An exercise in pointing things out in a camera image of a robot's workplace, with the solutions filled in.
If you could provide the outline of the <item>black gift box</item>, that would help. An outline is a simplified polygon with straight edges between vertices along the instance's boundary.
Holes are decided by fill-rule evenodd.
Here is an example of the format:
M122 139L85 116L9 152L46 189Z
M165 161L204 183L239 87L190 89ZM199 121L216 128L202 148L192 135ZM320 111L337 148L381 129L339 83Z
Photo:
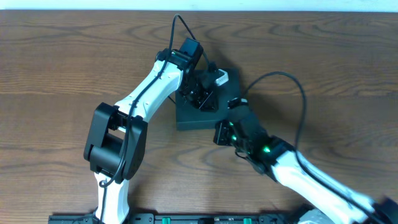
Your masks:
M214 129L215 124L228 116L228 101L240 96L239 70L224 68L228 81L216 86L210 104L195 108L180 93L175 95L176 128L178 131Z

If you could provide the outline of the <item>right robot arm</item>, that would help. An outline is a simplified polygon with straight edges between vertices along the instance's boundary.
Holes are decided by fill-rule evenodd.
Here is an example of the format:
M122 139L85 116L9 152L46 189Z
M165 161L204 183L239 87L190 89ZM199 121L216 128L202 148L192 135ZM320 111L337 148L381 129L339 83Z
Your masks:
M253 169L292 189L333 223L397 223L397 203L377 203L311 164L299 150L268 135L244 98L227 102L228 116L215 126L214 142L233 146Z

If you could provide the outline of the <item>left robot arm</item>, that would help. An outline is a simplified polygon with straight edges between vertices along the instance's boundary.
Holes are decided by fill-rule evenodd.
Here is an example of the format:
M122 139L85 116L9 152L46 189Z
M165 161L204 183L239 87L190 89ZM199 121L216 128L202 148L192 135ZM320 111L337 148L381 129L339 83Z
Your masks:
M201 44L185 39L179 49L158 52L146 78L114 105L101 103L93 113L83 157L98 182L99 203L93 223L124 223L129 215L128 183L142 163L150 119L173 92L202 113L218 110L218 80L227 77L210 65L195 67L203 56Z

